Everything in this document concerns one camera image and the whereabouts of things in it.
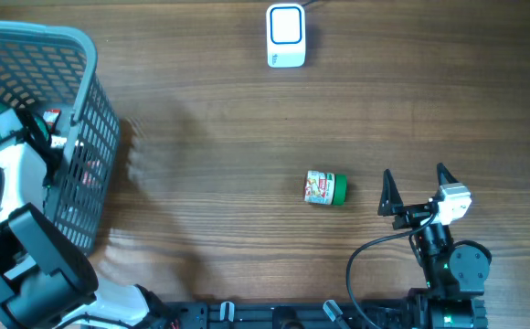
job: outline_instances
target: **small bottle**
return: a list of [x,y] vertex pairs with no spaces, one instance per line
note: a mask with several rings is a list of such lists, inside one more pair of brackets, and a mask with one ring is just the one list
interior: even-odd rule
[[346,198],[346,176],[310,170],[305,177],[303,200],[308,203],[341,206]]

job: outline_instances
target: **plastic basket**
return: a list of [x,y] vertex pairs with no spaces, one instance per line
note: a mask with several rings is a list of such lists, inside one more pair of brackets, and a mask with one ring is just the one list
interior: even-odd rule
[[44,212],[86,254],[120,139],[96,63],[94,44],[78,29],[0,22],[0,102],[26,111],[61,109],[57,130],[68,140]]

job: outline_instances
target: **jar label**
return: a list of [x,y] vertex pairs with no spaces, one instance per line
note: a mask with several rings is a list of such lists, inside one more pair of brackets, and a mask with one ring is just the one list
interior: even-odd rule
[[320,173],[310,170],[305,179],[305,202],[332,205],[336,177],[332,173]]

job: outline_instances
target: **laundry basket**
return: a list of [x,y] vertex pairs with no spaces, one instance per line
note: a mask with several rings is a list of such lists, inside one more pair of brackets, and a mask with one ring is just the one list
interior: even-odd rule
[[66,138],[44,213],[85,254],[94,246],[120,138],[120,125],[95,74],[97,51],[71,27],[0,22],[0,103],[40,117],[60,109]]

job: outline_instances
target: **wooden surface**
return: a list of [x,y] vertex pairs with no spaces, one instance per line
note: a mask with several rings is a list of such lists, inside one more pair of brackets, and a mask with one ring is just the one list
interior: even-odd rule
[[[299,69],[267,66],[267,6],[0,7],[97,44],[122,118],[100,276],[167,301],[346,300],[350,254],[392,232],[383,170],[425,202],[444,162],[473,192],[454,238],[494,255],[491,327],[530,328],[530,4],[322,1]],[[344,207],[302,202],[309,169],[348,175]],[[406,240],[353,274],[359,298],[425,286]]]

